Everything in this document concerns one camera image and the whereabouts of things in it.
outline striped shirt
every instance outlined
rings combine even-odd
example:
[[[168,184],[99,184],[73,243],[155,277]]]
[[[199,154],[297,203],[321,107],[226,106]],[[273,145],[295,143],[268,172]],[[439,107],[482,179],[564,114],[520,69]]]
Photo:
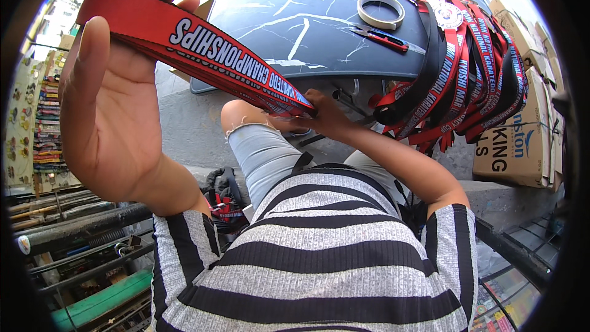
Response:
[[[277,183],[221,257],[207,216],[155,216],[152,328],[466,331],[474,221],[440,208],[418,240],[381,185],[339,164]]]

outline black marble table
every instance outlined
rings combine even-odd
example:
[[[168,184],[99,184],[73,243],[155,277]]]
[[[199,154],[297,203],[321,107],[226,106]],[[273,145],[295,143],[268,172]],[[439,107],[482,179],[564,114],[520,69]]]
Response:
[[[406,15],[394,36],[425,48],[424,27],[416,6],[402,3]],[[484,0],[475,0],[489,11]],[[284,77],[379,77],[413,79],[422,64],[417,52],[398,53],[348,28],[364,23],[357,0],[215,0],[209,22],[238,39]],[[389,19],[393,13],[375,11]],[[207,87],[191,80],[191,88]]]

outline light blue jeans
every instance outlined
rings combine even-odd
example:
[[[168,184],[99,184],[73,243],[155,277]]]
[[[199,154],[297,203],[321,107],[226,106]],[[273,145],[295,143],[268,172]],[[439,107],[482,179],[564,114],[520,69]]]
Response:
[[[263,123],[242,124],[228,131],[226,137],[244,174],[248,194],[256,210],[270,189],[291,174],[302,152],[289,144],[281,132]],[[394,176],[362,152],[355,150],[344,164],[355,167],[379,182],[398,203],[405,202],[395,188]],[[311,162],[306,167],[315,165]],[[404,185],[402,187],[408,196],[409,189]]]

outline knee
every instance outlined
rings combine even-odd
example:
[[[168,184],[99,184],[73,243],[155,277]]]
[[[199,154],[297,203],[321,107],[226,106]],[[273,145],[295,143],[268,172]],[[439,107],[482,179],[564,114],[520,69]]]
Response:
[[[261,109],[244,100],[229,101],[221,110],[221,128],[224,131],[231,131],[242,123],[264,123],[266,116],[261,112]]]

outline bundle of red lanyards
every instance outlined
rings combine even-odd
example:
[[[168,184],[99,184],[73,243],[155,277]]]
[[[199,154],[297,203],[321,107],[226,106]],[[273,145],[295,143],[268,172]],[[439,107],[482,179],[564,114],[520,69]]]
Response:
[[[375,119],[395,138],[409,137],[423,152],[453,143],[453,131],[469,143],[524,107],[528,84],[513,40],[476,3],[450,0],[463,22],[441,31],[433,10],[417,0],[428,33],[422,69],[375,105]],[[85,0],[76,23],[107,19],[114,39],[279,116],[311,116],[316,110],[276,70],[231,36],[163,0]]]
[[[216,26],[163,0],[84,0],[76,23],[107,19],[111,36],[273,115],[314,116],[306,98]]]
[[[449,0],[463,16],[441,30],[432,7],[416,4],[428,33],[423,67],[413,82],[400,82],[381,98],[373,115],[397,140],[432,153],[445,152],[454,132],[476,143],[483,131],[504,123],[526,104],[528,82],[514,41],[496,18],[471,0]]]

